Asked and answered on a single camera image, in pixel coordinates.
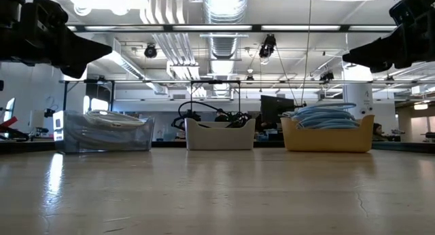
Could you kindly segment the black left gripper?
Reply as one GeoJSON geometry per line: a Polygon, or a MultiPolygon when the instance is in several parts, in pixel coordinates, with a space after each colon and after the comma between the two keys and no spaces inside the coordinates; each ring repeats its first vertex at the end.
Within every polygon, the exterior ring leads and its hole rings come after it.
{"type": "Polygon", "coordinates": [[[108,45],[70,31],[69,17],[52,0],[1,0],[1,61],[28,66],[54,63],[66,76],[79,79],[86,65],[111,54],[108,45]]]}

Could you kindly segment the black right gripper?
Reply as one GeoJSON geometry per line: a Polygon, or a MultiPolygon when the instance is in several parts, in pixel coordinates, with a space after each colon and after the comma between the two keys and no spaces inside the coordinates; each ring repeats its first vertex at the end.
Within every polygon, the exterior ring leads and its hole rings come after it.
{"type": "Polygon", "coordinates": [[[397,28],[371,43],[350,49],[345,62],[373,65],[371,73],[434,61],[434,0],[401,0],[389,10],[397,28]]]}

